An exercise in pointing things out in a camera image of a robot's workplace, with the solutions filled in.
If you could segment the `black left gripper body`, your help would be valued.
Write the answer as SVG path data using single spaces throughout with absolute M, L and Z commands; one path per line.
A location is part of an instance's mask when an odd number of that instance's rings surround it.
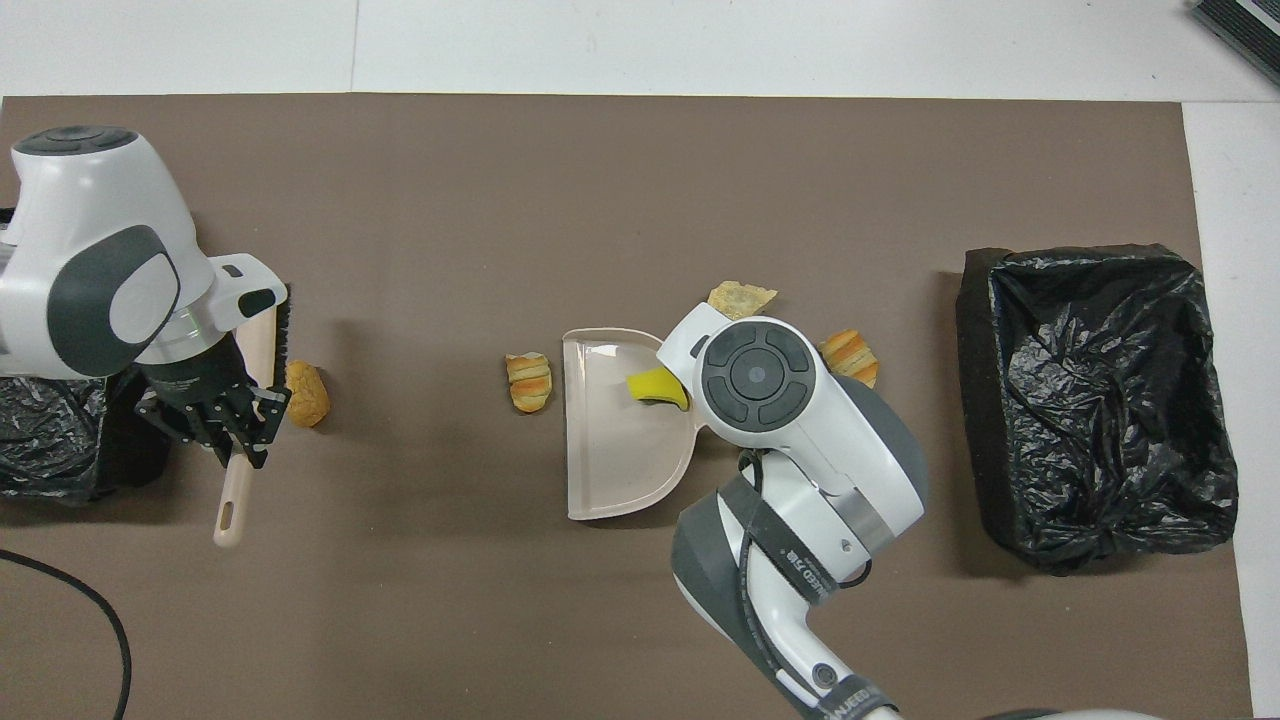
M 182 443 L 186 437 L 233 436 L 236 451 L 252 451 L 252 420 L 284 415 L 291 400 L 284 384 L 255 383 L 233 340 L 178 363 L 140 363 L 137 370 L 148 386 L 137 413 Z

